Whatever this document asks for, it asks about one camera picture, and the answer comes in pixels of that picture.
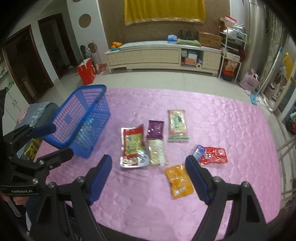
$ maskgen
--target cardboard box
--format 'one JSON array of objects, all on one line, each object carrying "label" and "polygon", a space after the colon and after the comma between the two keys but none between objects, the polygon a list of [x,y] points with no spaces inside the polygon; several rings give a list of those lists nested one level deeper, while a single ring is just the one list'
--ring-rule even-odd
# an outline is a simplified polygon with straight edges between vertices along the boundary
[{"label": "cardboard box", "polygon": [[240,56],[239,55],[236,55],[236,54],[230,53],[230,52],[226,52],[226,58],[228,60],[233,60],[233,61],[236,61],[236,62],[240,61]]},{"label": "cardboard box", "polygon": [[197,54],[195,52],[188,52],[188,58],[197,60]]},{"label": "cardboard box", "polygon": [[191,59],[191,58],[185,58],[185,64],[189,64],[189,65],[193,65],[193,66],[195,66],[196,65],[196,59],[194,60],[194,59]]},{"label": "cardboard box", "polygon": [[221,49],[222,37],[205,32],[198,32],[198,41],[204,47]]},{"label": "cardboard box", "polygon": [[225,20],[225,18],[220,18],[220,31],[222,32],[223,30],[225,30],[227,27],[228,28],[233,28],[233,24],[227,22]]}]

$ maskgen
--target green cloth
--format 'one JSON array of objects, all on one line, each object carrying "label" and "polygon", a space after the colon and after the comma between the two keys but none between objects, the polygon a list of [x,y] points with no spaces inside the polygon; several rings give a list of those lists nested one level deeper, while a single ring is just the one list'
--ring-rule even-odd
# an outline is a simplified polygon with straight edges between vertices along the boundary
[{"label": "green cloth", "polygon": [[198,42],[197,40],[178,39],[177,44],[186,44],[186,45],[201,47],[200,42]]}]

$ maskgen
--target pink bag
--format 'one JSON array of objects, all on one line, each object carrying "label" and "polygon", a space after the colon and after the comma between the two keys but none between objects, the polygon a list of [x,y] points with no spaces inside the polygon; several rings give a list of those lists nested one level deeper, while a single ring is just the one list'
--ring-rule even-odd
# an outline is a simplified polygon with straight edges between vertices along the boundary
[{"label": "pink bag", "polygon": [[254,70],[252,69],[251,73],[246,73],[243,77],[243,79],[241,80],[241,82],[239,83],[239,85],[245,89],[245,90],[249,90],[249,91],[254,91],[258,86],[259,86],[260,82],[259,82],[259,78],[258,75],[254,72]]}]

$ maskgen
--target doorframe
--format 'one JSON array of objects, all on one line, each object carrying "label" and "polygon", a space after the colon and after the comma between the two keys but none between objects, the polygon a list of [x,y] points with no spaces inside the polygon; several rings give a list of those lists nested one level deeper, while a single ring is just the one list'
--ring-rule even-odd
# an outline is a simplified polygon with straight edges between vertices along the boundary
[{"label": "doorframe", "polygon": [[7,67],[9,69],[9,72],[15,82],[15,84],[17,85],[17,87],[19,88],[20,92],[22,93],[23,97],[26,99],[26,101],[29,103],[29,104],[33,104],[35,102],[37,102],[39,100],[38,97],[32,97],[31,94],[29,93],[29,91],[27,90],[27,88],[23,88],[20,83],[18,82],[16,76],[15,76],[15,73],[10,65],[10,61],[9,61],[9,58],[8,58],[8,55],[7,55],[7,52],[6,52],[6,45],[8,43],[10,43],[14,38],[20,36],[22,34],[23,31],[26,31],[26,30],[29,30],[29,33],[30,33],[30,37],[31,37],[31,41],[33,43],[33,47],[34,47],[34,50],[35,50],[35,54],[37,56],[37,59],[41,65],[41,68],[42,68],[42,71],[45,73],[45,77],[46,77],[46,82],[48,83],[48,85],[51,87],[54,86],[53,82],[51,81],[49,75],[48,75],[48,72],[46,71],[45,69],[45,66],[41,60],[41,57],[39,55],[39,52],[38,52],[38,49],[37,49],[37,46],[36,46],[36,43],[35,43],[35,40],[34,40],[34,36],[33,36],[33,32],[32,32],[32,28],[31,28],[31,25],[28,25],[28,26],[25,26],[24,28],[20,29],[19,31],[17,31],[16,33],[14,33],[12,36],[10,36],[5,44],[4,44],[4,47],[3,47],[3,55],[4,55],[4,59],[6,61],[6,64],[7,64]]},{"label": "doorframe", "polygon": [[[72,66],[76,66],[78,64],[78,62],[76,60],[76,57],[75,57],[74,52],[73,52],[73,48],[72,48],[70,40],[69,40],[69,36],[68,36],[67,30],[66,30],[64,19],[63,19],[63,14],[62,13],[57,13],[57,14],[54,14],[54,15],[51,15],[51,16],[48,16],[48,17],[45,17],[43,19],[38,20],[39,29],[40,29],[40,25],[42,23],[46,23],[46,22],[49,22],[51,20],[55,20],[56,23],[57,23],[59,34],[61,36],[62,43],[63,43],[64,49],[66,51],[66,54],[67,54],[67,57],[69,59],[70,64]],[[52,61],[51,58],[50,58],[50,61],[52,63],[52,66],[54,67],[55,72],[57,73],[58,78],[61,79],[61,76],[58,73],[56,67],[54,66],[53,61]]]}]

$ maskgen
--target shelving rack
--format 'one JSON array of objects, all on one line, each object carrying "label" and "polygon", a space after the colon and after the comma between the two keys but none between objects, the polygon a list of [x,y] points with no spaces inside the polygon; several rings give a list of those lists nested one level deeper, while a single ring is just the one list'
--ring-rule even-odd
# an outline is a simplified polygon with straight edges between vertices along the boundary
[{"label": "shelving rack", "polygon": [[[230,29],[231,29],[232,31],[235,31],[235,32],[237,32],[237,33],[243,35],[243,36],[245,37],[245,40],[243,40],[243,39],[239,39],[239,38],[237,38],[237,37],[233,37],[233,36],[229,37],[229,30],[230,30]],[[226,57],[227,48],[228,48],[228,49],[232,49],[232,50],[239,51],[238,49],[235,49],[235,48],[232,48],[232,47],[230,47],[230,46],[227,46],[228,38],[236,39],[236,40],[238,40],[238,41],[243,42],[243,43],[244,43],[244,51],[245,51],[245,50],[246,50],[246,45],[247,45],[247,37],[248,37],[248,35],[245,34],[245,33],[242,33],[241,31],[238,31],[238,30],[236,30],[236,29],[234,29],[234,28],[227,28],[226,33],[224,33],[224,32],[220,32],[220,27],[219,27],[219,33],[226,35],[225,44],[222,43],[222,45],[224,46],[224,51],[222,52],[222,64],[221,64],[220,72],[219,72],[219,76],[218,76],[218,78],[220,79],[220,77],[221,77],[221,72],[222,72],[222,68],[223,68],[223,64],[224,64],[224,60],[227,59],[227,57]],[[236,81],[237,81],[237,76],[239,75],[239,71],[240,71],[240,68],[241,68],[242,63],[241,63],[241,62],[238,62],[238,61],[234,61],[234,62],[237,62],[237,63],[239,64],[239,69],[238,69],[238,71],[237,71],[237,74],[236,74],[236,76],[235,76],[235,80],[234,80],[234,82],[236,82]]]}]

